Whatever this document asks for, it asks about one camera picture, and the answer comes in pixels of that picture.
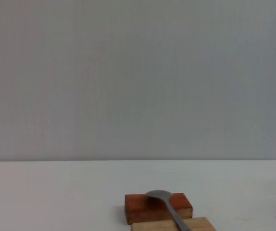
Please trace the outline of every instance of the spoon handle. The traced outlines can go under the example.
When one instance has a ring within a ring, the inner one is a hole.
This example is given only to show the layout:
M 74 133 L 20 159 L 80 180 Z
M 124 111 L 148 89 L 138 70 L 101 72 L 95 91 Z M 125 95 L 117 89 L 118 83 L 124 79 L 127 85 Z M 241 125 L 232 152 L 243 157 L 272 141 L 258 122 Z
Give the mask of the spoon handle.
M 181 231 L 192 231 L 187 224 L 183 221 L 183 219 L 179 216 L 179 214 L 175 211 L 175 209 L 171 206 L 169 201 L 165 201 L 166 206 L 171 213 L 173 219 L 175 220 L 177 226 L 180 228 Z

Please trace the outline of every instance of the gray wall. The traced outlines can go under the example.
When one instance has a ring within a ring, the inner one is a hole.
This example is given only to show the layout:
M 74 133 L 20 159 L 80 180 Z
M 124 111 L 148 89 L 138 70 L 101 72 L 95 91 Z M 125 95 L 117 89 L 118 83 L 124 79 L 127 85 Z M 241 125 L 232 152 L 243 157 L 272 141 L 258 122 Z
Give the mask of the gray wall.
M 276 1 L 0 0 L 0 160 L 179 158 L 276 158 Z

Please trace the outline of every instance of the metal spoon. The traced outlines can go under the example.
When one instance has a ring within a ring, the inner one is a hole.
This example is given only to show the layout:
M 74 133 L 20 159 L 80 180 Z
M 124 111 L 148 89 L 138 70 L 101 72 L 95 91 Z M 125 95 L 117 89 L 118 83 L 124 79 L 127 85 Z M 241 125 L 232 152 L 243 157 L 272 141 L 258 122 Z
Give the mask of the metal spoon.
M 173 209 L 172 205 L 170 204 L 169 200 L 172 196 L 172 193 L 164 191 L 164 190 L 154 190 L 146 193 L 147 196 L 158 198 L 165 202 L 169 212 L 171 213 L 173 219 L 175 220 L 177 226 L 180 228 L 181 231 L 192 231 L 187 224 L 183 221 L 183 219 L 179 216 L 179 214 Z

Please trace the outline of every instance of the white tabletop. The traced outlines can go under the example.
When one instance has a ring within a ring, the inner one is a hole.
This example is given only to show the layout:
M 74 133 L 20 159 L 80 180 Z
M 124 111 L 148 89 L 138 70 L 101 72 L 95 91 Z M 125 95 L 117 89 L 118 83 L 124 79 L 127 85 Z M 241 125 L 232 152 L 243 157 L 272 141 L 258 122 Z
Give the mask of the white tabletop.
M 276 231 L 276 161 L 0 163 L 0 231 L 129 231 L 124 195 L 154 189 L 218 231 Z

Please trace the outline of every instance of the wooden block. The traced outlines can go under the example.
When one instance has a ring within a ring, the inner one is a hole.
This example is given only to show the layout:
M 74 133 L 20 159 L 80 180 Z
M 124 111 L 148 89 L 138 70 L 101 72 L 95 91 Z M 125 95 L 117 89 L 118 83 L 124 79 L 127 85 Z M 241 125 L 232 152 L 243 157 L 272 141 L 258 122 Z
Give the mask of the wooden block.
M 207 218 L 184 219 L 192 231 L 216 231 Z M 134 223 L 131 231 L 179 231 L 173 220 Z
M 181 218 L 192 218 L 192 206 L 183 193 L 174 193 L 170 203 Z M 129 225 L 172 219 L 163 201 L 144 194 L 125 195 L 125 215 Z

